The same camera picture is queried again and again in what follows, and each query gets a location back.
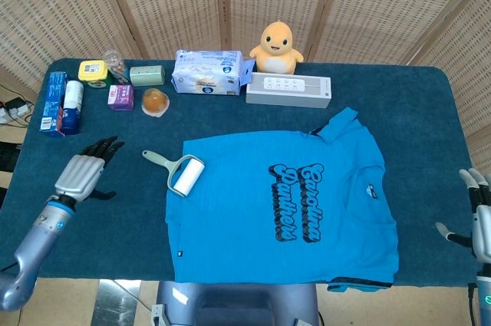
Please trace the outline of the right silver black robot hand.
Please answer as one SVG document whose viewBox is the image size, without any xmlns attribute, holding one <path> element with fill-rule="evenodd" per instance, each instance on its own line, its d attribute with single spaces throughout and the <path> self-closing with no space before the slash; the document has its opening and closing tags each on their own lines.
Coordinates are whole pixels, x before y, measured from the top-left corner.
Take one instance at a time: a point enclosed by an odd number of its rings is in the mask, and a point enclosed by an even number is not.
<svg viewBox="0 0 491 326">
<path fill-rule="evenodd" d="M 468 189 L 473 230 L 470 237 L 451 232 L 443 223 L 435 224 L 437 231 L 449 242 L 471 248 L 479 263 L 491 265 L 491 173 L 481 174 L 474 168 L 459 171 Z"/>
</svg>

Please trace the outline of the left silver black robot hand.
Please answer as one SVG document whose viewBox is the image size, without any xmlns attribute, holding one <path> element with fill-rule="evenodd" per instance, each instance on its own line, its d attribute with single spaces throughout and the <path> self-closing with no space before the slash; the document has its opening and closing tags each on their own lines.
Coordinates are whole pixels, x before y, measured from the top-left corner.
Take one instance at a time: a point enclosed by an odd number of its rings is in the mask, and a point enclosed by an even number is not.
<svg viewBox="0 0 491 326">
<path fill-rule="evenodd" d="M 54 185 L 59 202 L 73 209 L 86 199 L 106 201 L 117 195 L 114 191 L 103 193 L 96 189 L 107 164 L 125 144 L 117 139 L 117 136 L 112 136 L 98 140 L 68 161 Z"/>
</svg>

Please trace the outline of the green white lint roller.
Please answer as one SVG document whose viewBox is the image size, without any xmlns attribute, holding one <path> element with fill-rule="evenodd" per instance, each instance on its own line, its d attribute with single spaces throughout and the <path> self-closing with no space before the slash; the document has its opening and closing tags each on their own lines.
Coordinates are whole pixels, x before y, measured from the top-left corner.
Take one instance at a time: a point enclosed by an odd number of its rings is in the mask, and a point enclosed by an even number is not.
<svg viewBox="0 0 491 326">
<path fill-rule="evenodd" d="M 189 195 L 205 168 L 202 160 L 190 154 L 172 161 L 153 151 L 144 150 L 142 157 L 168 170 L 167 188 L 170 192 L 181 197 Z"/>
</svg>

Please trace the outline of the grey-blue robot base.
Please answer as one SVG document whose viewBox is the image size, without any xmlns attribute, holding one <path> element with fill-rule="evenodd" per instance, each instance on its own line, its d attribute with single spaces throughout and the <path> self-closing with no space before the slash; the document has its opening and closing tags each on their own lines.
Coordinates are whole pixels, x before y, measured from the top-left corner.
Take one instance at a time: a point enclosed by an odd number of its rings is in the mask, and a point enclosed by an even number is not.
<svg viewBox="0 0 491 326">
<path fill-rule="evenodd" d="M 315 284 L 160 282 L 150 326 L 322 326 Z"/>
</svg>

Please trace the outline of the dark blue table cover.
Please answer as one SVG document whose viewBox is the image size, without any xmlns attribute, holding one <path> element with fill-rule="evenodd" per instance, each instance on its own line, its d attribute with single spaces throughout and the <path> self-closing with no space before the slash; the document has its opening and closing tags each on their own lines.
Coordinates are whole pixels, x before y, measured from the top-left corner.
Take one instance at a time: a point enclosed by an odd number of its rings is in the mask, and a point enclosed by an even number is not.
<svg viewBox="0 0 491 326">
<path fill-rule="evenodd" d="M 444 240 L 435 223 L 468 232 L 467 190 L 460 169 L 472 166 L 447 76 L 438 68 L 373 64 L 304 63 L 301 74 L 331 79 L 325 109 L 247 104 L 243 95 L 178 94 L 164 85 L 170 108 L 160 118 L 139 107 L 114 111 L 107 90 L 84 91 L 78 134 L 42 133 L 39 97 L 8 192 L 0 208 L 0 268 L 13 262 L 70 158 L 104 137 L 124 142 L 97 188 L 108 201 L 79 204 L 75 217 L 41 268 L 49 278 L 170 280 L 173 265 L 165 225 L 166 172 L 142 157 L 154 150 L 177 158 L 186 140 L 259 130 L 308 132 L 346 107 L 374 136 L 385 163 L 384 192 L 397 223 L 397 285 L 463 286 L 477 262 Z"/>
</svg>

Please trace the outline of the blue white tube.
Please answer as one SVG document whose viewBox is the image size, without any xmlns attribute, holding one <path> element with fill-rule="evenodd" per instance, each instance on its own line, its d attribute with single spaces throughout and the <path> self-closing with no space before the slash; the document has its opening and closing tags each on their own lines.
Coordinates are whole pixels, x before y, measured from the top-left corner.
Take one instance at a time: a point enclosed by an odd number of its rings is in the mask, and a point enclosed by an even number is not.
<svg viewBox="0 0 491 326">
<path fill-rule="evenodd" d="M 65 135 L 79 133 L 83 95 L 84 85 L 80 81 L 67 82 L 61 128 Z"/>
</svg>

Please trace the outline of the black floor object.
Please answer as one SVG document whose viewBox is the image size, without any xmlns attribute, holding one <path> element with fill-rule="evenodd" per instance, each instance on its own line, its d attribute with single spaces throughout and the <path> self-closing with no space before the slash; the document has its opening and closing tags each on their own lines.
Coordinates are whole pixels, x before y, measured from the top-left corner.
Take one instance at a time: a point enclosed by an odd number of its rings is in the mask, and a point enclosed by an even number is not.
<svg viewBox="0 0 491 326">
<path fill-rule="evenodd" d="M 8 143 L 0 141 L 0 171 L 13 173 L 19 154 L 21 143 Z"/>
</svg>

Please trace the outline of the blue toothpaste box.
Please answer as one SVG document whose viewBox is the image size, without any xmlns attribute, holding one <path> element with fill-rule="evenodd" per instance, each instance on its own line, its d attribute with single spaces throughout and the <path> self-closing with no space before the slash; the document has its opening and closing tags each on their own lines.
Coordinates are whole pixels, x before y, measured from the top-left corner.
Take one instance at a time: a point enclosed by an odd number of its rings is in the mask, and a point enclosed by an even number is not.
<svg viewBox="0 0 491 326">
<path fill-rule="evenodd" d="M 52 137 L 64 137 L 62 131 L 63 103 L 68 76 L 63 71 L 50 72 L 45 91 L 39 130 Z"/>
</svg>

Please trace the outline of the small purple box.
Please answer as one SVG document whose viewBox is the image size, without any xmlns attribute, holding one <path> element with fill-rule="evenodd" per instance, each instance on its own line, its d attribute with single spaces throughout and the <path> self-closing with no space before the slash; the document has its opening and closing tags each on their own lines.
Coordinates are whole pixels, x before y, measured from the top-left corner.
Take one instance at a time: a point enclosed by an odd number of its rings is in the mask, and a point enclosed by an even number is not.
<svg viewBox="0 0 491 326">
<path fill-rule="evenodd" d="M 129 111 L 133 109 L 134 89 L 131 84 L 113 84 L 109 88 L 107 106 L 111 110 Z"/>
</svg>

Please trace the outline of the white floor power strip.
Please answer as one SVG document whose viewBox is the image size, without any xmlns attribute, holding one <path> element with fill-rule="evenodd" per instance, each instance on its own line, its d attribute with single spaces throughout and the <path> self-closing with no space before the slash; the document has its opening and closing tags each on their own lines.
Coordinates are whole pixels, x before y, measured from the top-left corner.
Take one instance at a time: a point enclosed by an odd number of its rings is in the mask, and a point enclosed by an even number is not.
<svg viewBox="0 0 491 326">
<path fill-rule="evenodd" d="M 27 125 L 31 117 L 31 107 L 33 104 L 20 97 L 10 101 L 0 101 L 0 124 L 17 123 L 18 125 Z"/>
</svg>

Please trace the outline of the orange jelly cup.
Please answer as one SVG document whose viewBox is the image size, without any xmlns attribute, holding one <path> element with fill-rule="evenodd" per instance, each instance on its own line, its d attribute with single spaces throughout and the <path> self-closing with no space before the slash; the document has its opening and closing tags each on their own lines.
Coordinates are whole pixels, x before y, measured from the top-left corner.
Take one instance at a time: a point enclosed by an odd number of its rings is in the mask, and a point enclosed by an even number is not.
<svg viewBox="0 0 491 326">
<path fill-rule="evenodd" d="M 168 110 L 170 100 L 168 96 L 157 88 L 150 88 L 143 92 L 142 111 L 151 117 L 162 117 Z"/>
</svg>

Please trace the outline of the yellow lid container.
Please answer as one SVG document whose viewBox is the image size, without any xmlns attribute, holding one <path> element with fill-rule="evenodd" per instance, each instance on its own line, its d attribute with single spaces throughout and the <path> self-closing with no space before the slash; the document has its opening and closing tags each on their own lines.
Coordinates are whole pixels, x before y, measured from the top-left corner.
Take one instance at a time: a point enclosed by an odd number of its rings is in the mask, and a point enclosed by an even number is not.
<svg viewBox="0 0 491 326">
<path fill-rule="evenodd" d="M 78 68 L 78 80 L 93 88 L 110 85 L 109 71 L 103 60 L 82 61 Z"/>
</svg>

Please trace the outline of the clear plastic jar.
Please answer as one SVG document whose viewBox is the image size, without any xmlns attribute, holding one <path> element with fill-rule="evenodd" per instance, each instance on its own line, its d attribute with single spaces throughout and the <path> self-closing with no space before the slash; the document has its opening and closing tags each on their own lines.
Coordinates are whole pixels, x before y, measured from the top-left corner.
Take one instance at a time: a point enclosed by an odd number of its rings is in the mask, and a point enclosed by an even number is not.
<svg viewBox="0 0 491 326">
<path fill-rule="evenodd" d="M 105 51 L 103 54 L 103 61 L 115 81 L 117 81 L 119 84 L 130 83 L 130 70 L 126 66 L 119 51 L 114 49 Z"/>
</svg>

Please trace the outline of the light green case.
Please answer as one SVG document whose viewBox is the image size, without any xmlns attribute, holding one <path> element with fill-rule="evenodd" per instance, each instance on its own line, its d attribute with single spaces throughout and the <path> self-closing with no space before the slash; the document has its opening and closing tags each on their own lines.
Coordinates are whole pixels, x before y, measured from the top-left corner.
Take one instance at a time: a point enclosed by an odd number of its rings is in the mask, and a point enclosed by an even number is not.
<svg viewBox="0 0 491 326">
<path fill-rule="evenodd" d="M 165 83 L 165 70 L 162 65 L 131 67 L 130 81 L 134 87 L 160 86 Z"/>
</svg>

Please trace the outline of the blue white tissue pack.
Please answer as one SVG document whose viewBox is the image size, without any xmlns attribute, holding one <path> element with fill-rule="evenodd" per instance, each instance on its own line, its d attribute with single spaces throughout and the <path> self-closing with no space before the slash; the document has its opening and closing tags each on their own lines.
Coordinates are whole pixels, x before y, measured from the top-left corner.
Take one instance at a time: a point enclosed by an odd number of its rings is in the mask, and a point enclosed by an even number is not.
<svg viewBox="0 0 491 326">
<path fill-rule="evenodd" d="M 178 50 L 171 82 L 179 94 L 239 96 L 254 66 L 240 51 Z"/>
</svg>

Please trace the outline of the blue printed T-shirt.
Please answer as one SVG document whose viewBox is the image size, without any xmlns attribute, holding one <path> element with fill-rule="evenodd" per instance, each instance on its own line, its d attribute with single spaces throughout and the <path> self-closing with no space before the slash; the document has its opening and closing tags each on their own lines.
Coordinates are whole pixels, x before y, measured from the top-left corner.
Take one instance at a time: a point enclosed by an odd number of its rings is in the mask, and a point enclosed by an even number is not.
<svg viewBox="0 0 491 326">
<path fill-rule="evenodd" d="M 388 288 L 399 268 L 384 158 L 351 108 L 308 133 L 234 133 L 183 144 L 204 171 L 169 193 L 178 282 Z"/>
</svg>

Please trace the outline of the woven folding screen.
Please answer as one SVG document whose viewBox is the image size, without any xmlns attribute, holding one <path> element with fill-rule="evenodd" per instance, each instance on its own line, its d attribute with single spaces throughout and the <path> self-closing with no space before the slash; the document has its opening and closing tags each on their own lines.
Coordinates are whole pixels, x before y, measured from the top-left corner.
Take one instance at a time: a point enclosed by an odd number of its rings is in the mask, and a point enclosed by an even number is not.
<svg viewBox="0 0 491 326">
<path fill-rule="evenodd" d="M 273 21 L 309 62 L 444 71 L 473 165 L 491 172 L 491 0 L 0 0 L 0 92 L 34 100 L 60 58 L 247 54 Z"/>
</svg>

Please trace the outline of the grey power strip box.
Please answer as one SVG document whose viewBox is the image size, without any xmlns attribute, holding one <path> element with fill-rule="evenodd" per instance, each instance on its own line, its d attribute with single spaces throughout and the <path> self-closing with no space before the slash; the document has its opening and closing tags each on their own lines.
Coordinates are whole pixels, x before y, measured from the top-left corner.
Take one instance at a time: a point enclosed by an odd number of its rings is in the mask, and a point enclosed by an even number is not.
<svg viewBox="0 0 491 326">
<path fill-rule="evenodd" d="M 324 109 L 332 99 L 329 77 L 253 72 L 246 86 L 247 104 Z"/>
</svg>

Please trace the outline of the orange plush toy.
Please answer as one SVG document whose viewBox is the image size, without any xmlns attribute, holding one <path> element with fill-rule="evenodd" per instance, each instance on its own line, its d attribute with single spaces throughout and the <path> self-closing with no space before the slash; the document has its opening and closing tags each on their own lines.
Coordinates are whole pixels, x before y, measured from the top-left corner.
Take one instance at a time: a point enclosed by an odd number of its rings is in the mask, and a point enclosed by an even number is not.
<svg viewBox="0 0 491 326">
<path fill-rule="evenodd" d="M 262 33 L 260 44 L 249 52 L 256 69 L 262 73 L 294 74 L 304 56 L 292 47 L 292 31 L 286 23 L 275 21 Z"/>
</svg>

